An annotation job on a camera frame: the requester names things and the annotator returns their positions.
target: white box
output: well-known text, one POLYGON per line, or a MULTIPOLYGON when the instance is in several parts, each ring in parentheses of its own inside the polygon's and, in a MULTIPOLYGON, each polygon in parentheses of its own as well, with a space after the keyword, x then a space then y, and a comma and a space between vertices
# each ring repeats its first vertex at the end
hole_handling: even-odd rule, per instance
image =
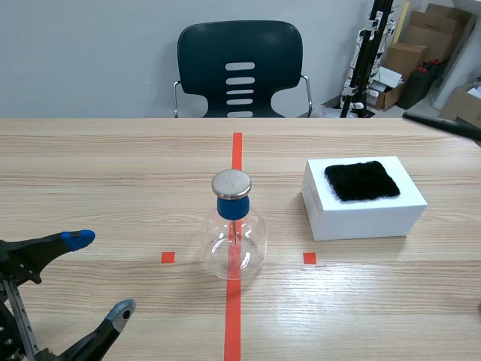
POLYGON ((396 156, 309 159, 302 184, 310 228, 316 241, 407 235, 427 203, 396 156), (330 165, 380 162, 398 185, 394 198, 342 202, 324 172, 330 165))

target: silver metal cap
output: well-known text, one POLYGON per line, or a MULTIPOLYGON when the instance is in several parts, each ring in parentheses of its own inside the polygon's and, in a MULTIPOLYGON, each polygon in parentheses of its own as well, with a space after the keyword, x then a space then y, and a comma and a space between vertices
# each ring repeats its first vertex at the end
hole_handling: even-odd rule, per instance
POLYGON ((221 199, 233 201, 241 199, 250 192, 252 181, 245 171, 226 169, 212 179, 212 190, 221 199))

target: chair leg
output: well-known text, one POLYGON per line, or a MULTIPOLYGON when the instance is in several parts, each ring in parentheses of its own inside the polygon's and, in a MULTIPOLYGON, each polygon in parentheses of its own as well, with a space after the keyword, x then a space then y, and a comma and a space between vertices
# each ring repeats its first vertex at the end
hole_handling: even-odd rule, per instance
POLYGON ((301 77, 306 81, 307 100, 309 102, 309 112, 307 113, 307 117, 310 117, 310 114, 313 112, 313 98, 310 93, 309 77, 307 75, 301 75, 301 77))
POLYGON ((174 118, 178 118, 179 117, 179 111, 177 110, 177 85, 180 84, 180 81, 176 81, 174 83, 174 88, 173 88, 173 91, 174 91, 174 118))

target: glass flask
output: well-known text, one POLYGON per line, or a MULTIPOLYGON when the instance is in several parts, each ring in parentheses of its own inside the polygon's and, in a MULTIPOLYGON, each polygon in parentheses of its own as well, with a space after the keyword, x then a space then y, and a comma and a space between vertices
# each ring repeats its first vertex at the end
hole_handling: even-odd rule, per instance
POLYGON ((204 221, 201 246, 207 268, 221 278, 251 278, 264 263, 267 232, 261 215, 250 207, 251 186, 250 176, 237 169, 221 171, 212 180, 217 208, 204 221))

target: black sponge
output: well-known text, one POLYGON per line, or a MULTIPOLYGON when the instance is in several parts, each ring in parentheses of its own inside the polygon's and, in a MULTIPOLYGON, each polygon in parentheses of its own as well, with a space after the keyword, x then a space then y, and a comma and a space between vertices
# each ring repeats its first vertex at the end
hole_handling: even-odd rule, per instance
POLYGON ((325 176, 339 199, 366 201, 399 196, 399 188, 377 161, 349 165, 331 165, 325 176))

